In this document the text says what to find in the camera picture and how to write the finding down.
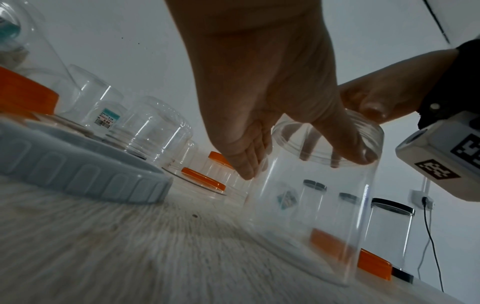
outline black sleeve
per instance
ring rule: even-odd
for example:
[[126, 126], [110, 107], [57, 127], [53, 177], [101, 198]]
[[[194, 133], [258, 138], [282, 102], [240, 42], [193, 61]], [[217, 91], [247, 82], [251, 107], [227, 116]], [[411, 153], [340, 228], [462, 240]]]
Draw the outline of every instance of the black sleeve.
[[480, 114], [480, 40], [466, 42], [457, 49], [457, 58], [418, 109], [420, 129], [462, 111]]

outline wooden table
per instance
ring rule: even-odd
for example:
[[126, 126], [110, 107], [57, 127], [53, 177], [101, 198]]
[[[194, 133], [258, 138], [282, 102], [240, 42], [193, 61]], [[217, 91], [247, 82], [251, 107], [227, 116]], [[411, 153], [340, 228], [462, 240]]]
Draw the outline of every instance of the wooden table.
[[0, 177], [0, 303], [460, 303], [361, 270], [326, 283], [255, 243], [236, 212], [175, 189], [135, 206]]

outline barcode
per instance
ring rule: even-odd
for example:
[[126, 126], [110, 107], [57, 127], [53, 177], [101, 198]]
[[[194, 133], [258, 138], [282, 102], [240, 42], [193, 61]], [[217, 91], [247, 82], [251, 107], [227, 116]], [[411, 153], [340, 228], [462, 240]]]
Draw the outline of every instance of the barcode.
[[102, 127], [105, 127], [105, 128], [110, 128], [110, 125], [108, 123], [106, 123], [105, 121], [101, 120], [101, 119], [98, 119], [95, 120], [95, 123], [99, 126], [102, 126]]

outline white wall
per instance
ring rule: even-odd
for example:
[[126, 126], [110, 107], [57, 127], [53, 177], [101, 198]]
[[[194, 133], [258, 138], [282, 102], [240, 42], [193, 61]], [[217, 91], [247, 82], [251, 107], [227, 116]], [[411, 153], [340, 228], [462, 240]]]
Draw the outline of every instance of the white wall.
[[[75, 63], [105, 80], [129, 100], [153, 95], [172, 104], [194, 126], [195, 140], [211, 148], [200, 118], [187, 53], [161, 0], [31, 0], [48, 20], [52, 45], [66, 64]], [[327, 0], [325, 19], [337, 59], [339, 82], [402, 59], [446, 48], [419, 0]], [[413, 114], [384, 125], [385, 145], [375, 196], [406, 203], [422, 177], [394, 149], [416, 130]], [[480, 205], [460, 202], [436, 187], [432, 234], [447, 293], [476, 303], [480, 273]], [[413, 221], [406, 269], [416, 275], [427, 233], [419, 212]], [[422, 279], [439, 288], [431, 249]]]
[[480, 1], [428, 0], [453, 46], [480, 35]]

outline wall outlet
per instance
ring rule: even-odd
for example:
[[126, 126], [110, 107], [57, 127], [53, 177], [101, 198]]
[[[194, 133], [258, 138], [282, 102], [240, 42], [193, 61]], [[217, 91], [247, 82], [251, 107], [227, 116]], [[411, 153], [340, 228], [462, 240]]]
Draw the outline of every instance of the wall outlet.
[[410, 194], [408, 195], [408, 201], [416, 207], [420, 208], [420, 210], [424, 209], [424, 198], [426, 201], [426, 209], [432, 210], [435, 205], [434, 200], [429, 197], [425, 192], [418, 190], [410, 190]]

